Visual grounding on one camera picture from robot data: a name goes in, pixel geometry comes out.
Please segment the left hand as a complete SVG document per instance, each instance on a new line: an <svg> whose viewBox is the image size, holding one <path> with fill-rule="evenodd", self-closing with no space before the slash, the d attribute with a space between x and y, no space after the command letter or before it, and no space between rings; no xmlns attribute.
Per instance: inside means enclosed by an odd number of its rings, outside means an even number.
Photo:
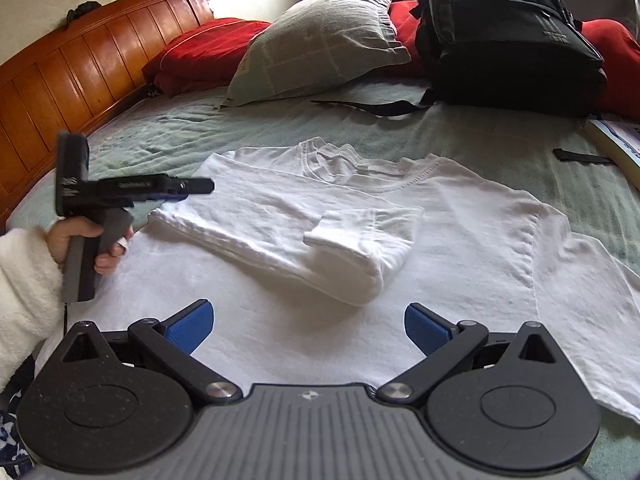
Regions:
<svg viewBox="0 0 640 480"><path fill-rule="evenodd" d="M44 236L47 248L55 263L60 267L66 266L68 255L73 250L76 243L79 244L79 253L82 254L82 244L87 240L91 242L100 241L104 229L102 226L84 218L70 218L58 220ZM134 229L128 226L119 240L104 252L96 256L93 263L93 270L102 276L113 274L118 267L120 260L124 258L128 250L128 243L134 236Z"/></svg>

